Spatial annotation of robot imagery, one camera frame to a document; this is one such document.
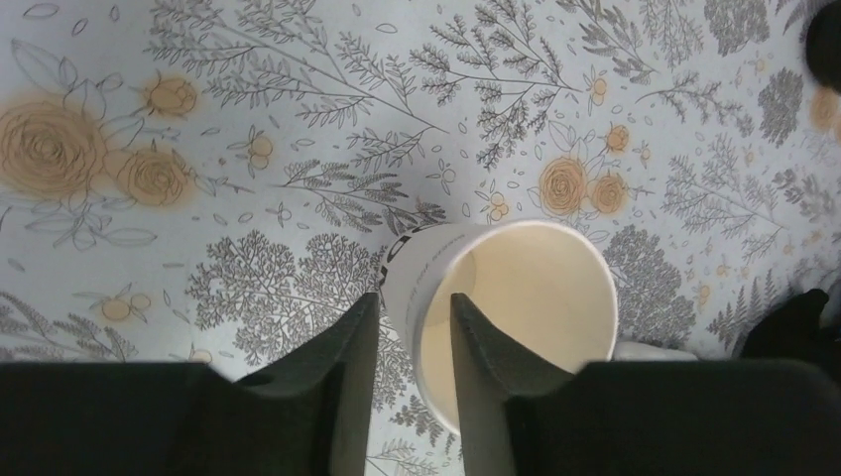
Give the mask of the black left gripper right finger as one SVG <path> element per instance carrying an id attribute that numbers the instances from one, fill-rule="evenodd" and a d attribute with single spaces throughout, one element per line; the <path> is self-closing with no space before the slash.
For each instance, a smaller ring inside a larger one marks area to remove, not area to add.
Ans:
<path id="1" fill-rule="evenodd" d="M 554 475 L 538 400 L 573 374 L 516 341 L 464 293 L 450 297 L 458 419 L 467 475 Z"/>

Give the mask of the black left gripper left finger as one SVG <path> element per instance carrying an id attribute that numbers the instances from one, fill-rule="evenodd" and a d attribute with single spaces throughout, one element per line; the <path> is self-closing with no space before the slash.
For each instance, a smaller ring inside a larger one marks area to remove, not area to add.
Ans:
<path id="1" fill-rule="evenodd" d="M 256 400 L 238 474 L 363 474 L 379 312 L 378 296 L 367 293 L 311 340 L 239 380 Z"/>

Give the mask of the single white paper cup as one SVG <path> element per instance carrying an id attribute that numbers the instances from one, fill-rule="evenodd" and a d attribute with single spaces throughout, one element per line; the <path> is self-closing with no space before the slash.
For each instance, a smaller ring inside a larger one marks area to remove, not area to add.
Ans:
<path id="1" fill-rule="evenodd" d="M 570 373 L 610 360 L 617 341 L 618 297 L 603 255 L 580 232 L 551 221 L 414 228 L 384 253 L 378 288 L 422 401 L 454 434 L 461 399 L 451 295 L 467 295 L 496 327 Z"/>

